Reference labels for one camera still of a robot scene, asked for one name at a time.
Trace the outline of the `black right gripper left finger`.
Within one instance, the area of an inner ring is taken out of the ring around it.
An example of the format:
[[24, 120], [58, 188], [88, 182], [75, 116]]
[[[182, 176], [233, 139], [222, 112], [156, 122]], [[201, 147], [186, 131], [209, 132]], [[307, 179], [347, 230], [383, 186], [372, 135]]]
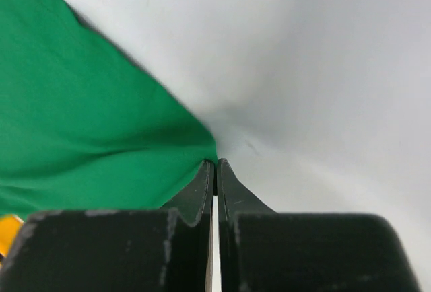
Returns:
[[31, 215], [1, 269], [2, 291], [210, 291], [213, 180], [204, 161], [158, 209]]

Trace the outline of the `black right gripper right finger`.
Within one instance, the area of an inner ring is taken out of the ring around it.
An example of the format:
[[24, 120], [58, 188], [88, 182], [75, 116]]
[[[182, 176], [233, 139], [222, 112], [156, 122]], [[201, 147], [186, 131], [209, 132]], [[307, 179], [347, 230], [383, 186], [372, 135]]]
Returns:
[[217, 165], [223, 291], [419, 291], [396, 231], [365, 213], [278, 213]]

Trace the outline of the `green t-shirt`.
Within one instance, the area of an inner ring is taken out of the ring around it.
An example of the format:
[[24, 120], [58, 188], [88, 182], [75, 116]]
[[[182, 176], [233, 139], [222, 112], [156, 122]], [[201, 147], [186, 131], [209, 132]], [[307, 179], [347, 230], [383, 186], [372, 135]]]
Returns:
[[163, 205], [209, 131], [63, 0], [1, 0], [1, 214]]

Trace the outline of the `yellow plastic tray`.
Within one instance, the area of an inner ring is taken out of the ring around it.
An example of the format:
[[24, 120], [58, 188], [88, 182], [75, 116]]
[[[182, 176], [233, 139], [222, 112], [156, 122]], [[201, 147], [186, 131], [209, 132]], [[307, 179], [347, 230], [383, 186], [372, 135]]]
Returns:
[[23, 221], [16, 215], [5, 215], [0, 220], [0, 255], [1, 262], [7, 256], [11, 245], [22, 226]]

